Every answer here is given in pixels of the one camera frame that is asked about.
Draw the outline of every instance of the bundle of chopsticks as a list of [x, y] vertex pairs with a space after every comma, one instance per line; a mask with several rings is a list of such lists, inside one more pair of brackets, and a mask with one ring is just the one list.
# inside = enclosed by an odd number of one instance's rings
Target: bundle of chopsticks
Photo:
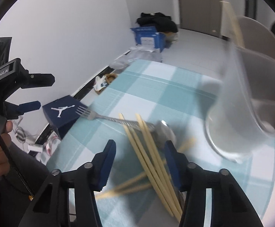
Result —
[[[124, 120], [122, 114], [119, 114], [119, 117], [120, 119]], [[146, 153], [146, 150], [143, 147], [135, 130], [131, 127], [123, 125], [129, 141], [144, 169], [144, 172], [108, 192], [96, 195], [96, 199], [133, 193], [150, 188], [152, 186], [169, 214], [171, 216], [175, 216], [176, 219], [180, 222], [182, 209], [171, 184], [170, 176], [168, 175], [164, 166], [166, 164], [166, 160], [162, 161], [145, 121], [139, 114], [136, 114], [136, 118], [151, 158], [148, 157], [148, 154]], [[178, 151], [182, 152], [184, 150], [185, 146], [182, 146]], [[141, 180], [144, 177], [148, 177], [150, 183], [126, 189], [128, 186]]]

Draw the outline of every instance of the tablecloth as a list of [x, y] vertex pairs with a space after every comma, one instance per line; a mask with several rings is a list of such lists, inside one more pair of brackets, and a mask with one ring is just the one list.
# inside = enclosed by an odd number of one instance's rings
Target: tablecloth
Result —
[[[90, 105], [99, 114], [118, 117], [123, 113], [135, 120], [135, 113], [145, 121], [164, 120], [177, 137], [176, 147], [189, 138], [196, 139], [185, 154], [203, 169], [227, 168], [260, 217], [270, 200], [275, 178], [275, 143], [254, 151], [242, 164], [228, 161], [212, 150], [204, 134], [204, 120], [214, 103], [221, 81], [175, 66], [137, 60], [132, 63]], [[143, 171], [123, 127], [107, 120], [79, 120], [69, 130], [49, 159], [50, 170], [69, 171], [91, 161], [107, 141], [117, 144], [107, 186], [108, 190]], [[74, 202], [73, 191], [70, 201]], [[104, 227], [178, 226], [166, 212], [153, 189], [97, 201]], [[205, 226], [210, 225], [211, 191], [207, 190]]]

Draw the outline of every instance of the white label on box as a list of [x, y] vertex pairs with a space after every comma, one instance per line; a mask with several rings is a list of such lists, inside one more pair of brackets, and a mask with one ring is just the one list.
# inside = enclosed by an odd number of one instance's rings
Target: white label on box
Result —
[[141, 45], [155, 48], [155, 39], [153, 37], [141, 37]]

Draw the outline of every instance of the blue cardboard box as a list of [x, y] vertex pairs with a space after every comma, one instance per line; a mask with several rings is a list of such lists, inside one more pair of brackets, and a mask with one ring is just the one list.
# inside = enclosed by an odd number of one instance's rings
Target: blue cardboard box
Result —
[[131, 28], [135, 33], [135, 42], [138, 45], [155, 48], [162, 52], [166, 45], [166, 36], [162, 32], [157, 32], [155, 26], [144, 26]]
[[43, 106], [43, 112], [52, 129], [63, 139], [80, 117], [76, 113], [79, 106], [86, 107], [71, 96], [65, 96]]

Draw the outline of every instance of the door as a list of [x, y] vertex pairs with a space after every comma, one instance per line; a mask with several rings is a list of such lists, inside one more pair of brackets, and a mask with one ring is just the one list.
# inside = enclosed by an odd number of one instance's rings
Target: door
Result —
[[220, 0], [179, 0], [179, 2], [181, 28], [220, 36], [222, 16]]

